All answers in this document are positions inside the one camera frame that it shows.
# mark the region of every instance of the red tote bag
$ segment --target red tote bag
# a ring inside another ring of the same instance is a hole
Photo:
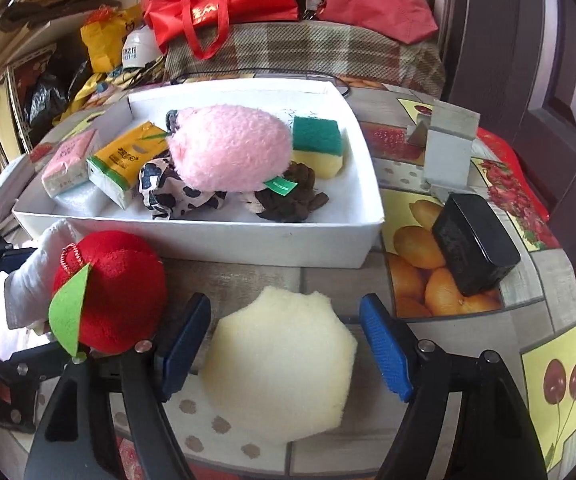
[[[297,16],[295,0],[150,0],[145,13],[162,50],[168,41],[184,34],[198,59],[217,53],[228,39],[230,22],[295,21]],[[204,50],[195,28],[212,24],[217,25],[217,37]]]
[[[406,44],[426,40],[437,31],[425,0],[325,0],[319,17],[369,28]]]

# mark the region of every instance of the black rectangular object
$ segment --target black rectangular object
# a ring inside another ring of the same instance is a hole
[[[458,290],[490,290],[521,260],[500,219],[477,194],[450,194],[432,227]]]

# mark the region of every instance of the plaid fabric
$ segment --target plaid fabric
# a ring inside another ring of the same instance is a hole
[[[197,31],[203,45],[209,44],[215,33],[214,27]],[[436,44],[406,45],[367,28],[329,22],[231,25],[224,46],[206,61],[196,59],[181,36],[171,42],[165,60],[169,79],[258,68],[351,76],[434,97],[440,97],[445,82]]]

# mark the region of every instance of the red plush apple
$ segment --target red plush apple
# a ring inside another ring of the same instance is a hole
[[[53,296],[90,264],[80,342],[116,354],[156,332],[167,297],[165,275],[159,257],[144,240],[122,231],[92,233],[64,248],[60,263]]]

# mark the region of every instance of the fruit print tablecloth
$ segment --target fruit print tablecloth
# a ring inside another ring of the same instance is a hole
[[[214,319],[247,305],[266,285],[305,293],[318,290],[329,296],[359,343],[341,426],[288,445],[264,442],[214,412],[197,377],[190,375],[181,392],[164,407],[180,447],[199,480],[374,476],[406,409],[381,380],[358,324],[359,299],[375,292],[393,316],[409,320],[417,337],[432,339],[448,352],[477,356],[484,349],[496,349],[529,407],[549,478],[562,479],[576,463],[576,281],[572,266],[509,170],[477,140],[468,184],[489,200],[521,261],[495,290],[463,298],[429,235],[442,206],[428,194],[421,179],[423,150],[404,142],[405,127],[414,116],[411,110],[427,111],[432,100],[407,89],[376,85],[353,88],[348,97],[373,156],[386,214],[383,236],[361,269],[165,262],[171,302],[185,304],[200,283],[212,301]],[[202,365],[208,343],[209,338],[197,355],[195,370]],[[42,387],[37,416],[52,387],[50,381]],[[430,479],[443,478],[459,403],[460,394],[450,394]],[[129,439],[120,395],[111,397],[111,406],[118,434]],[[124,449],[131,478],[139,478],[128,440]]]

